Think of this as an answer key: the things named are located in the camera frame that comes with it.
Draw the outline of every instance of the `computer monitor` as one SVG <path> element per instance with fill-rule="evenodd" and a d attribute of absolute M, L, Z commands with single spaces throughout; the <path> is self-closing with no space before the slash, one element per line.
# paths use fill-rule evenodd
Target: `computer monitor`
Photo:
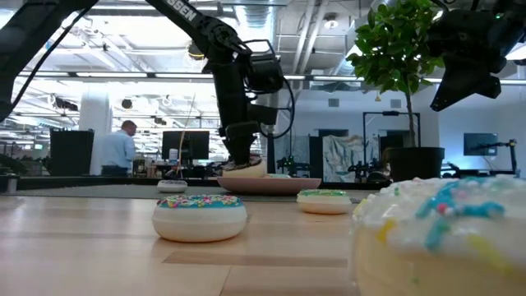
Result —
<path fill-rule="evenodd" d="M 464 133 L 465 156 L 496 156 L 497 147 L 487 147 L 496 144 L 495 133 Z"/>
<path fill-rule="evenodd" d="M 170 149 L 179 150 L 182 132 L 163 132 L 163 159 L 169 158 Z M 207 160 L 210 143 L 210 132 L 184 132 L 182 147 L 179 153 L 182 160 Z"/>

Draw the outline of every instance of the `black pot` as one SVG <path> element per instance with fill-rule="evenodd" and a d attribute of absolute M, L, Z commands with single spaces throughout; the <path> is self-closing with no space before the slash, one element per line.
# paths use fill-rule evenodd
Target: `black pot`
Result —
<path fill-rule="evenodd" d="M 395 182 L 439 178 L 441 176 L 444 148 L 413 147 L 387 149 L 386 160 L 389 162 L 390 176 Z"/>

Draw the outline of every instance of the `plate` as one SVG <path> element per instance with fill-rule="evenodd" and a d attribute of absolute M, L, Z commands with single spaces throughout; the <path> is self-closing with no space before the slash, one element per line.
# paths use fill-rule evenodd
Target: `plate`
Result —
<path fill-rule="evenodd" d="M 217 182 L 223 189 L 233 193 L 293 196 L 302 189 L 317 189 L 321 179 L 217 177 Z"/>

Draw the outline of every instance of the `teal icing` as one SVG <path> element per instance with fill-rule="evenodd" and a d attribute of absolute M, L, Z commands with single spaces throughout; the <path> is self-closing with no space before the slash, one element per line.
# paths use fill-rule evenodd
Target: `teal icing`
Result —
<path fill-rule="evenodd" d="M 169 209 L 202 209 L 202 208 L 232 208 L 243 206 L 241 199 L 234 196 L 198 195 L 198 196 L 171 196 L 157 201 L 160 208 Z"/>
<path fill-rule="evenodd" d="M 341 190 L 329 190 L 329 189 L 307 189 L 299 192 L 300 196 L 321 196 L 321 197 L 346 197 L 347 193 Z"/>
<path fill-rule="evenodd" d="M 430 251 L 436 251 L 441 245 L 442 238 L 450 230 L 450 221 L 461 217 L 475 217 L 483 219 L 496 219 L 502 217 L 505 208 L 494 201 L 487 201 L 481 205 L 461 205 L 459 206 L 454 197 L 454 190 L 469 186 L 480 187 L 489 178 L 466 178 L 456 182 L 446 184 L 434 197 L 425 201 L 415 213 L 418 219 L 427 218 L 432 211 L 438 212 L 441 216 L 433 223 L 429 230 L 424 245 Z"/>

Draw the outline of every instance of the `robotic arm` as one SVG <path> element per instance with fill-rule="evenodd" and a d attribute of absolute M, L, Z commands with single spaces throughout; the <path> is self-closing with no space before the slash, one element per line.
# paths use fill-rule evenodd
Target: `robotic arm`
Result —
<path fill-rule="evenodd" d="M 495 99 L 501 93 L 499 78 L 492 76 L 506 65 L 505 56 L 524 42 L 525 0 L 497 0 L 491 11 L 449 11 L 442 0 L 442 17 L 431 26 L 427 45 L 433 56 L 444 58 L 445 73 L 431 108 L 441 111 L 472 95 Z"/>
<path fill-rule="evenodd" d="M 146 1 L 184 30 L 208 58 L 203 71 L 214 77 L 222 126 L 219 134 L 225 137 L 224 144 L 234 163 L 247 164 L 250 146 L 256 139 L 254 133 L 260 131 L 261 120 L 255 116 L 264 113 L 262 121 L 266 124 L 275 124 L 275 116 L 274 122 L 269 123 L 271 110 L 251 112 L 254 105 L 249 104 L 246 90 L 257 94 L 275 93 L 286 83 L 274 51 L 270 47 L 271 53 L 254 56 L 232 27 L 201 14 L 186 0 Z M 77 18 L 82 17 L 97 2 L 28 0 L 0 30 L 0 121 L 15 107 L 11 97 L 18 74 L 69 15 L 82 11 Z"/>

